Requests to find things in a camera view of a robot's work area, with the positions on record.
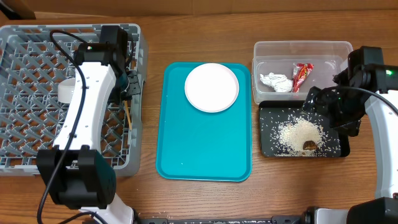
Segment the wooden chopstick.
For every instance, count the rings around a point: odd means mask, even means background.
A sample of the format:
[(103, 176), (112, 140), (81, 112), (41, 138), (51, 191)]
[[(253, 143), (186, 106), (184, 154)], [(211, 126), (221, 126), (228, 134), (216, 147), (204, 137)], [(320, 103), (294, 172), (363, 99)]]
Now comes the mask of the wooden chopstick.
[(129, 106), (128, 106), (128, 102), (127, 100), (124, 100), (124, 109), (126, 112), (126, 118), (127, 118), (127, 123), (129, 126), (129, 130), (132, 130), (132, 122), (131, 122), (131, 115), (130, 115), (130, 111), (129, 111)]

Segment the red snack wrapper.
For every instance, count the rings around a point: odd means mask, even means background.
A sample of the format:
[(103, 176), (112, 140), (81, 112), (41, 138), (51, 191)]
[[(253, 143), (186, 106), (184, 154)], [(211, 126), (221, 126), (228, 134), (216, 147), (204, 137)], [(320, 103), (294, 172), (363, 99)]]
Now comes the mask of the red snack wrapper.
[(312, 72), (314, 65), (312, 63), (297, 63), (293, 69), (293, 87), (292, 92), (298, 93), (301, 84)]

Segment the grey bowl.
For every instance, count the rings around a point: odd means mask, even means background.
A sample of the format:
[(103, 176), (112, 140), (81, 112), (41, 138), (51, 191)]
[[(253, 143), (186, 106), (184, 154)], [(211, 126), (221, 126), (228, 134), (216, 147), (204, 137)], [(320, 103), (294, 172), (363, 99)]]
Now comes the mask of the grey bowl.
[(70, 104), (75, 89), (75, 78), (66, 79), (58, 84), (58, 101)]

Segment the white tissue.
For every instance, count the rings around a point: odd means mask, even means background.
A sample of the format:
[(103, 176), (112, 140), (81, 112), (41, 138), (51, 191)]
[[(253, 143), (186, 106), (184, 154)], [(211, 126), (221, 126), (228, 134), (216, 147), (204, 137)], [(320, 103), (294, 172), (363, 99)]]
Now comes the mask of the white tissue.
[(260, 81), (273, 88), (275, 92), (287, 93), (293, 89), (293, 81), (283, 74), (275, 74), (272, 72), (268, 75), (260, 74)]

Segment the large white plate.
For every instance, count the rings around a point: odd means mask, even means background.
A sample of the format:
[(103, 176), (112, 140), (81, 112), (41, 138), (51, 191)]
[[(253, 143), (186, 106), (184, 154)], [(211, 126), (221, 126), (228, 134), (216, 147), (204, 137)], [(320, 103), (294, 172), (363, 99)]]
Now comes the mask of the large white plate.
[(219, 63), (194, 68), (184, 85), (185, 96), (196, 109), (206, 113), (227, 110), (239, 95), (239, 81), (233, 71)]

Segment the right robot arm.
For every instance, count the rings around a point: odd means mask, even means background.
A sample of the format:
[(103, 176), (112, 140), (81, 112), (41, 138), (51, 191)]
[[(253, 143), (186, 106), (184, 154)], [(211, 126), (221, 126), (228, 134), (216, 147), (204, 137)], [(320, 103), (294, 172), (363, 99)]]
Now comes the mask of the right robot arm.
[(312, 87), (302, 106), (329, 119), (342, 135), (357, 136), (363, 115), (372, 127), (377, 165), (374, 200), (348, 210), (310, 207), (301, 223), (397, 223), (397, 67), (355, 65), (334, 77), (336, 86)]

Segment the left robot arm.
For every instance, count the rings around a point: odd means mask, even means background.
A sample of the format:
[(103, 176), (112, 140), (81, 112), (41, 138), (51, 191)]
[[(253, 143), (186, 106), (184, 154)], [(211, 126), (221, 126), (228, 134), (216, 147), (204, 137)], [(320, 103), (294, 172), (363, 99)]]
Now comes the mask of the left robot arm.
[[(141, 158), (141, 91), (131, 85), (129, 44), (109, 40), (83, 43), (72, 57), (74, 92), (51, 149), (37, 154), (45, 183), (43, 199), (89, 215), (99, 223), (137, 223), (133, 208), (116, 193), (117, 177), (137, 173)], [(104, 158), (101, 132), (106, 109), (124, 111), (115, 140), (125, 154), (120, 167)]]

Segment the clear plastic waste bin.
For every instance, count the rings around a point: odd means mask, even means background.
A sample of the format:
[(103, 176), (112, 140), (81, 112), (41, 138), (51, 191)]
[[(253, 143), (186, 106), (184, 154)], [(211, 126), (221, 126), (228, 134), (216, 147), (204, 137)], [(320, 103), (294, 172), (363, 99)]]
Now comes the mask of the clear plastic waste bin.
[[(313, 86), (335, 86), (333, 76), (347, 68), (347, 58), (353, 51), (347, 41), (291, 40), (260, 41), (254, 45), (252, 60), (252, 90), (254, 102), (304, 100)], [(285, 75), (293, 79), (298, 63), (310, 63), (313, 70), (301, 84), (297, 93), (278, 93), (261, 82), (261, 75)]]

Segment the brown food scrap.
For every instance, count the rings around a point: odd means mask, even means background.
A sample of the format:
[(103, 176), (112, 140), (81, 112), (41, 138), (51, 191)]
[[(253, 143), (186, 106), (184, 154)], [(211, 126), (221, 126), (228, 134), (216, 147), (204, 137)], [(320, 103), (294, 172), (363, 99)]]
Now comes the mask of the brown food scrap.
[(306, 141), (303, 144), (303, 150), (314, 151), (314, 150), (317, 150), (317, 149), (318, 149), (318, 146), (317, 146), (317, 144), (314, 141)]

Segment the teal plastic tray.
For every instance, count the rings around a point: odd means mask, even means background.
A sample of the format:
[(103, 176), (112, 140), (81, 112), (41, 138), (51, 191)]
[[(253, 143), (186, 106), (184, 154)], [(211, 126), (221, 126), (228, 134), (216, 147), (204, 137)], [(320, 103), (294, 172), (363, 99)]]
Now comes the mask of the teal plastic tray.
[(242, 182), (252, 171), (251, 74), (226, 63), (236, 75), (236, 101), (219, 113), (192, 106), (184, 91), (198, 62), (174, 62), (164, 72), (156, 169), (165, 179)]

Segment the grey plastic dish rack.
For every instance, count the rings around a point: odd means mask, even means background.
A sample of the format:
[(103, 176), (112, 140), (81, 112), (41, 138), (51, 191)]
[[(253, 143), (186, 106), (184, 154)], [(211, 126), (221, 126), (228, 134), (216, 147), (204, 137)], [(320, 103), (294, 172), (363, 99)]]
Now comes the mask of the grey plastic dish rack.
[[(1, 174), (38, 174), (36, 155), (50, 149), (65, 121), (68, 106), (57, 98), (58, 84), (73, 78), (68, 57), (81, 41), (98, 42), (101, 24), (14, 25), (1, 27)], [(141, 111), (147, 76), (148, 45), (137, 24), (123, 24), (131, 62), (141, 87)], [(124, 111), (106, 109), (101, 132), (104, 158), (120, 168), (126, 161), (116, 143)]]

